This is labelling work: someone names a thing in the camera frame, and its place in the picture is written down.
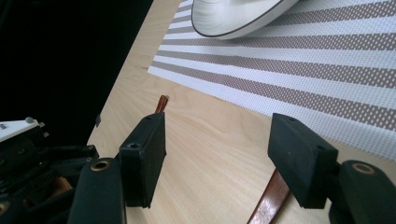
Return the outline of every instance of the white plate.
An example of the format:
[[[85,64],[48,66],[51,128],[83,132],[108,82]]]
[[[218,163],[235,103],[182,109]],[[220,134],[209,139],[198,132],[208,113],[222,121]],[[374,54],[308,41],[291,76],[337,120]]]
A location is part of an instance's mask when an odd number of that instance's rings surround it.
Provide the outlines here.
[[[256,31],[298,0],[194,0],[191,21],[206,37],[232,39]]]

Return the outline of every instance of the black background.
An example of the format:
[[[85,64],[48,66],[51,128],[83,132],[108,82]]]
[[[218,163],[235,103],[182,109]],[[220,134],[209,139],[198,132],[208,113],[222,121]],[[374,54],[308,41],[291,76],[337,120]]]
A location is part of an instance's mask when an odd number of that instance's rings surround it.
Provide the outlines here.
[[[0,121],[44,122],[46,147],[86,145],[152,0],[2,3]]]

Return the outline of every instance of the placemat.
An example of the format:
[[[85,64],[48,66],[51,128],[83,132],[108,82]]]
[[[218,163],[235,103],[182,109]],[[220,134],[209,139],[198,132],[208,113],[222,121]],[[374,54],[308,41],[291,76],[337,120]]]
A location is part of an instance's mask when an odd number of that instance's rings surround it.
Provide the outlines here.
[[[198,35],[183,1],[152,75],[396,161],[396,1],[305,0],[232,40]]]

